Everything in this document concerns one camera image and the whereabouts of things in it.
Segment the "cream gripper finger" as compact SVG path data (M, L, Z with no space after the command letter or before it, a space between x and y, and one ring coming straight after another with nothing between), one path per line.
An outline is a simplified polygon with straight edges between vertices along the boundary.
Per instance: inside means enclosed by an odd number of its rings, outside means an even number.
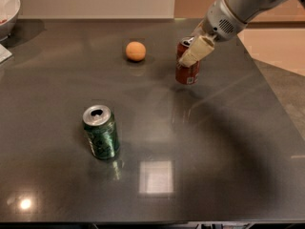
M196 62L202 60L214 50L214 40L206 35L198 35L191 42L190 47L182 54L178 63L190 68Z
M196 28L192 31L191 36L197 36L197 35L201 35L204 34L204 30L203 30L203 22L200 22Z

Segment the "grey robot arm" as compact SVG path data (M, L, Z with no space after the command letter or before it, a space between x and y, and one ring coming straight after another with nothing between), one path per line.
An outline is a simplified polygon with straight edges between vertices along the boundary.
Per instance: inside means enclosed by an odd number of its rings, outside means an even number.
M191 34L190 47L178 59L178 64L190 68L214 50L216 42L229 41L260 13L286 0L215 0L202 21ZM305 7L305 0L297 0Z

